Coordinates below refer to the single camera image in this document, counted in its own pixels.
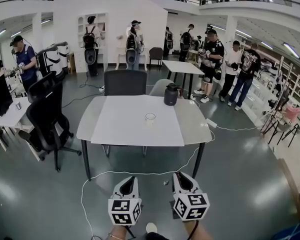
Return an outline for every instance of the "column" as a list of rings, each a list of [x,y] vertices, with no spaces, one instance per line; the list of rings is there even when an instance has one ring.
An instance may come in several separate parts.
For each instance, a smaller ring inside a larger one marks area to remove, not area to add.
[[[36,13],[32,18],[32,33],[34,38],[33,49],[35,52],[40,52],[43,47],[43,35],[41,25],[41,12]]]

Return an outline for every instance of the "glass cup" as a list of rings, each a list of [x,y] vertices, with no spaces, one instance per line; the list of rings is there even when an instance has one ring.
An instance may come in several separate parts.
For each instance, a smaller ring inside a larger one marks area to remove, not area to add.
[[[148,113],[145,115],[145,122],[147,126],[153,126],[155,123],[156,115],[153,113]]]

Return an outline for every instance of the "black cap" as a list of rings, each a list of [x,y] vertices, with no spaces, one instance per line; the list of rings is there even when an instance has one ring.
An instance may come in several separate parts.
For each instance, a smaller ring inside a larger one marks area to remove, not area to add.
[[[14,43],[20,42],[20,41],[22,41],[22,40],[23,40],[23,38],[22,38],[21,35],[16,35],[16,36],[14,37],[14,39],[12,39],[12,41],[11,41],[11,43],[10,43],[10,46],[13,46]]]
[[[131,24],[132,24],[132,26],[133,26],[133,25],[141,24],[141,22],[140,22],[140,21],[137,21],[137,20],[133,20],[133,21],[131,22]]]
[[[207,35],[209,35],[209,34],[217,34],[217,32],[214,29],[209,29],[206,34]]]

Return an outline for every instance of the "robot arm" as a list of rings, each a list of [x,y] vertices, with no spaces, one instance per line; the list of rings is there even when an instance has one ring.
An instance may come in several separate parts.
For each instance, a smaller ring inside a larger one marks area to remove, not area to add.
[[[183,172],[173,174],[173,209],[182,221],[202,220],[210,206],[208,196],[203,193],[196,180]]]
[[[128,177],[114,187],[108,200],[108,213],[113,225],[133,226],[141,214],[138,179]]]

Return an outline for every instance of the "black t-shirt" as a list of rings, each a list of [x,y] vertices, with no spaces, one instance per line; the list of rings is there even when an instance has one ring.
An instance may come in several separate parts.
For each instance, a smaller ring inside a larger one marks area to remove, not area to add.
[[[245,50],[241,56],[240,76],[246,79],[254,78],[255,72],[258,72],[261,66],[260,55],[252,49]]]
[[[224,57],[225,54],[225,48],[219,39],[215,42],[209,41],[203,49],[205,50],[205,53],[209,55],[220,55],[221,57]],[[218,69],[222,64],[221,59],[215,58],[204,58],[201,61],[205,66],[213,69]]]

